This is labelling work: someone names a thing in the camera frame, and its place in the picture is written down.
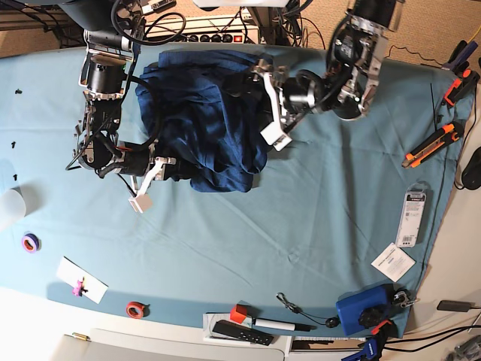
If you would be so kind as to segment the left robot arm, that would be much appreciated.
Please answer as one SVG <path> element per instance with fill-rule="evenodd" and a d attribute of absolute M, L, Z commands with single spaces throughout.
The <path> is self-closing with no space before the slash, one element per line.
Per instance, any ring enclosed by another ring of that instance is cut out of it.
<path fill-rule="evenodd" d="M 333 111 L 342 120 L 366 115 L 379 86 L 388 45 L 396 32 L 402 1 L 357 1 L 346 10 L 328 46 L 322 76 L 301 69 L 290 76 L 286 66 L 266 59 L 228 76 L 223 89 L 233 97 L 247 94 L 269 102 L 273 121 L 287 133 L 308 114 Z"/>

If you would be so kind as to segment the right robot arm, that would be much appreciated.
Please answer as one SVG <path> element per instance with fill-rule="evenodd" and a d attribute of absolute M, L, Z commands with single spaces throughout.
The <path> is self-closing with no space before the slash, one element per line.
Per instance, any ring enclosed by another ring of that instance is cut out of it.
<path fill-rule="evenodd" d="M 86 100 L 83 119 L 76 127 L 77 146 L 67 170 L 85 168 L 99 178 L 115 173 L 152 181 L 186 180 L 197 168 L 159 144 L 163 120 L 153 112 L 153 130 L 141 144 L 119 140 L 122 106 L 131 84 L 145 89 L 152 101 L 154 89 L 134 71 L 141 46 L 150 44 L 151 30 L 140 1 L 63 1 L 60 8 L 83 29 L 86 57 L 79 84 Z"/>

